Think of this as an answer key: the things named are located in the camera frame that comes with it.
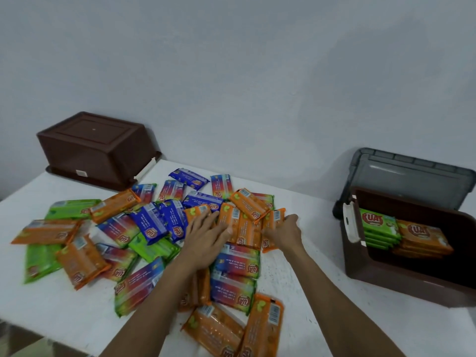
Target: person's right arm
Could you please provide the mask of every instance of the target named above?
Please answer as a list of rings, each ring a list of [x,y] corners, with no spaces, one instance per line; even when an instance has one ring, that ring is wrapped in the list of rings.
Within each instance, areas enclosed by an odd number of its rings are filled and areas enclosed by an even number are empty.
[[[405,357],[392,340],[337,288],[307,254],[297,226],[286,218],[265,235],[291,264],[334,357]]]

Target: open brown storage box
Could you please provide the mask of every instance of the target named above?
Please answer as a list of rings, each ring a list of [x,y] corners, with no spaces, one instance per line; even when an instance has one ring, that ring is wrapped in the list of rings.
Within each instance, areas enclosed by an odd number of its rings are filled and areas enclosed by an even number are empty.
[[[476,306],[476,220],[472,216],[411,198],[351,186],[351,183],[346,187],[345,198],[336,203],[334,215],[341,219],[346,274],[349,277],[443,306]],[[353,240],[354,243],[346,231],[348,218],[337,211],[342,204],[350,202],[353,202],[359,238]],[[443,259],[413,259],[366,247],[359,208],[439,227],[455,252]]]

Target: white table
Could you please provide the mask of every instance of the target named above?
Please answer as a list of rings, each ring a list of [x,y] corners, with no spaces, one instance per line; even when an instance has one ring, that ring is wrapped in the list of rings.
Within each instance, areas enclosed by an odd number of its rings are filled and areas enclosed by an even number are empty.
[[[186,167],[209,177],[207,170],[159,161],[143,183],[157,183],[168,174]],[[331,214],[332,203],[252,181],[233,178],[234,188],[275,195],[278,208],[300,216],[306,250],[329,278],[407,356],[474,356],[476,327],[467,309],[449,309],[388,289],[349,279],[338,221]],[[208,184],[203,190],[211,193]],[[10,241],[32,219],[44,217],[55,201],[105,199],[114,192],[77,183],[47,173],[0,203],[0,318],[47,336],[92,355],[99,355],[128,320],[114,313],[114,283],[99,279],[75,291],[64,270],[23,285],[25,246]],[[258,291],[281,299],[286,307],[279,343],[279,356],[330,356],[329,348],[312,314],[294,272],[282,252],[262,256]],[[246,317],[235,311],[243,321]],[[208,356],[188,336],[180,333],[187,314],[180,314],[166,338],[161,356]]]

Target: forearm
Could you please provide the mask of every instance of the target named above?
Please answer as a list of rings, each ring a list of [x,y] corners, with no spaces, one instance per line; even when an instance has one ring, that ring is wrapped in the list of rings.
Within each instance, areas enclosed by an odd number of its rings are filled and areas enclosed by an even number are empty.
[[[327,278],[304,249],[285,256],[334,357],[404,356],[392,340]]]
[[[157,357],[192,274],[180,258],[169,264],[152,293],[100,357]]]

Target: person's left hand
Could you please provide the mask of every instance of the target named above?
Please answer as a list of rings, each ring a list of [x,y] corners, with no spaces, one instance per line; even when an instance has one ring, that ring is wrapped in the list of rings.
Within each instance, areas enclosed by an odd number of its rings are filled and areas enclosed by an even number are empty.
[[[185,243],[177,258],[189,266],[190,273],[208,268],[233,233],[233,230],[227,229],[226,224],[211,228],[218,215],[219,212],[203,213],[187,227]]]

